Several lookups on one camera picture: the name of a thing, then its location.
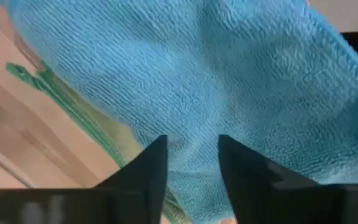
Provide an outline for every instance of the green microfiber towel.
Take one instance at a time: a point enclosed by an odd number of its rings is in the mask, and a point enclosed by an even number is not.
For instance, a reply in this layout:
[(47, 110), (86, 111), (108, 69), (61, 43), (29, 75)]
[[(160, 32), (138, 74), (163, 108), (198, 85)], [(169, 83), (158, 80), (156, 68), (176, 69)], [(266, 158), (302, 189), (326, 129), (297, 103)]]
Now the green microfiber towel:
[[(7, 63), (6, 70), (48, 95), (114, 159), (119, 167), (126, 165), (141, 152), (142, 147), (136, 142), (127, 126), (94, 109), (58, 78), (46, 64), (42, 65), (44, 69), (39, 70), (35, 76), (23, 66), (13, 63)], [(169, 189), (165, 196), (163, 214), (170, 223), (190, 223)]]

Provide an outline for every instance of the towel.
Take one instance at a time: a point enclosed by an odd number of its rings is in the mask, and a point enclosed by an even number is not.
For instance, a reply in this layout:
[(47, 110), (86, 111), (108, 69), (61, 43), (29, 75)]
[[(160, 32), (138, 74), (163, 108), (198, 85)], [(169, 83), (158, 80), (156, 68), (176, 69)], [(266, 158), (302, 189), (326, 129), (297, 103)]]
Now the towel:
[(2, 5), (51, 69), (141, 145), (168, 135), (168, 186), (194, 223), (232, 216), (218, 134), (322, 184), (358, 182), (358, 55), (301, 1)]

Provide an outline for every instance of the wooden surface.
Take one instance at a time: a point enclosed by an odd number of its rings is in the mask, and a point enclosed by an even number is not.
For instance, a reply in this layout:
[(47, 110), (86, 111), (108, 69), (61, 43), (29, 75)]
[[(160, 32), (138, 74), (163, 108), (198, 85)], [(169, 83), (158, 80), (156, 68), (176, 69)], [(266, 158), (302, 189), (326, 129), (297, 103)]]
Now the wooden surface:
[(117, 171), (52, 100), (5, 71), (6, 62), (35, 68), (14, 45), (17, 39), (1, 8), (0, 29), (0, 157), (33, 187), (92, 187)]

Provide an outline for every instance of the textured fabric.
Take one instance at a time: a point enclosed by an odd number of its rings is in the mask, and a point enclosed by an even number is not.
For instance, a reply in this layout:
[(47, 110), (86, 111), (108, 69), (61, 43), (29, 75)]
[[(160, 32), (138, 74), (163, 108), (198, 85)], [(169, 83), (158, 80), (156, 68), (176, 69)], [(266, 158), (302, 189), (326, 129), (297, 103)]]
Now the textured fabric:
[[(31, 75), (23, 66), (8, 63), (7, 71), (48, 95), (64, 112), (96, 143), (98, 143), (117, 163), (123, 167), (137, 156), (143, 147), (134, 139), (130, 129), (103, 115), (82, 99), (69, 86), (62, 82), (48, 66)], [(163, 214), (171, 223), (188, 224), (188, 217), (167, 189)]]
[(358, 182), (358, 55), (303, 2), (11, 0), (52, 70), (148, 145), (195, 223), (232, 215), (218, 134), (321, 183)]

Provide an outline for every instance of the blue microfiber towel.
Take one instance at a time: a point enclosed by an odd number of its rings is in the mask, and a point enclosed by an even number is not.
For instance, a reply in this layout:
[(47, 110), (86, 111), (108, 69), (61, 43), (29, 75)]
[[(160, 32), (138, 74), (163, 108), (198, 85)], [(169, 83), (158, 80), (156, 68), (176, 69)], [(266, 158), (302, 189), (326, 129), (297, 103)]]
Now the blue microfiber towel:
[(10, 0), (23, 39), (148, 145), (195, 223), (232, 215), (228, 134), (320, 183), (358, 182), (358, 55), (303, 1)]

